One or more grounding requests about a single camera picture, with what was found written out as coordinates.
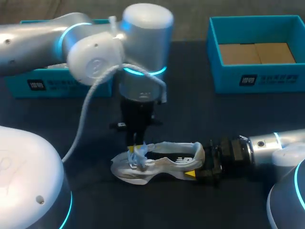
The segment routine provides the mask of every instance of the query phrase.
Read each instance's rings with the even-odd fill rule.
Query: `glowing blue light ring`
[[[64,220],[64,222],[62,223],[61,227],[59,229],[63,229],[63,227],[65,226],[68,218],[69,218],[69,215],[71,213],[71,208],[72,208],[72,192],[71,192],[71,201],[70,201],[70,207],[69,207],[69,211],[68,211],[68,214],[66,216],[66,219]]]
[[[278,135],[278,133],[274,133],[276,139],[277,139],[277,142],[278,144],[280,145],[281,149],[283,149],[283,146],[282,146],[282,143],[281,143],[281,140],[280,140],[280,136]]]
[[[72,26],[70,26],[69,28],[67,28],[67,29],[62,33],[61,37],[60,37],[59,40],[58,40],[58,47],[59,47],[60,53],[62,52],[62,42],[63,42],[64,37],[67,35],[67,33],[68,33],[71,29],[73,29],[73,28],[75,28],[75,27],[77,27],[77,26],[80,26],[80,25],[92,25],[92,23],[82,22],[82,23],[77,23],[77,24],[72,25]]]
[[[302,198],[300,190],[299,190],[299,186],[297,184],[297,172],[299,171],[299,167],[300,167],[301,163],[298,164],[298,166],[296,167],[296,170],[295,170],[295,191],[296,191],[297,197],[299,198],[301,205],[303,206],[303,208],[305,210],[305,203],[303,201],[303,198]]]
[[[157,72],[151,72],[150,75],[159,75],[163,72],[165,72],[167,67],[162,68],[161,70],[157,71]],[[132,70],[130,68],[124,68],[125,71],[131,73],[131,74],[135,74],[135,75],[144,75],[143,73],[137,72],[135,70]]]

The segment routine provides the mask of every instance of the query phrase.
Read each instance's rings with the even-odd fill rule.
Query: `open box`
[[[305,91],[299,16],[212,17],[207,51],[217,93]]]
[[[39,23],[45,20],[21,21],[24,23]],[[95,19],[95,24],[109,23],[108,19]],[[36,69],[27,73],[4,77],[6,86],[15,98],[67,98],[85,97],[89,86],[77,82],[68,68]],[[101,84],[95,97],[111,97],[112,82]]]

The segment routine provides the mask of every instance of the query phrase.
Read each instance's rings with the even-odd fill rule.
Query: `white cable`
[[[138,71],[138,72],[141,72],[142,74],[144,74],[146,77],[148,77],[149,79],[151,79],[152,81],[154,81],[155,83],[157,83],[158,85],[161,86],[162,88],[162,95],[161,95],[161,102],[162,103],[165,103],[166,100],[167,100],[167,96],[166,96],[166,84],[164,81],[158,79],[156,76],[153,76],[151,74],[149,74],[146,70],[144,70],[143,68],[140,68],[138,66],[135,66],[133,64],[127,64],[127,63],[124,63],[122,65],[124,68],[130,68],[130,69],[133,69],[135,71]],[[84,129],[84,125],[85,125],[85,120],[86,120],[86,115],[87,115],[87,111],[88,111],[88,106],[90,104],[90,101],[92,99],[92,96],[95,92],[95,90],[98,88],[98,86],[104,82],[106,82],[107,80],[109,80],[109,78],[111,78],[114,73],[120,69],[121,65],[115,65],[111,68],[109,68],[107,71],[105,71],[96,81],[95,83],[91,86],[91,88],[89,89],[86,97],[85,97],[85,100],[82,104],[82,108],[81,108],[81,116],[80,116],[80,121],[79,121],[79,124],[78,124],[78,129],[77,129],[77,133],[76,133],[76,136],[75,136],[75,139],[72,143],[72,146],[71,148],[69,149],[69,151],[67,152],[67,154],[63,157],[62,159],[62,162],[66,162],[69,157],[72,155],[72,153],[74,152],[74,149],[76,148],[80,138],[81,138],[81,135],[82,135],[82,132],[83,132],[83,129]]]

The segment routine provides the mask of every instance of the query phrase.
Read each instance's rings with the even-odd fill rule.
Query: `white sneaker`
[[[204,149],[199,142],[143,145],[134,153],[124,152],[112,159],[111,171],[119,179],[131,184],[145,185],[155,175],[168,173],[183,180],[194,180],[185,173],[204,163]]]

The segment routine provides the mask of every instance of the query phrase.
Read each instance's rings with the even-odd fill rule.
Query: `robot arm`
[[[93,85],[109,68],[123,67],[120,93],[126,144],[141,145],[154,103],[165,88],[173,15],[161,6],[141,3],[126,8],[120,23],[110,19],[110,24],[97,25],[84,14],[71,13],[41,23],[0,27],[0,76],[66,62],[78,82]],[[123,62],[147,70],[154,80]]]

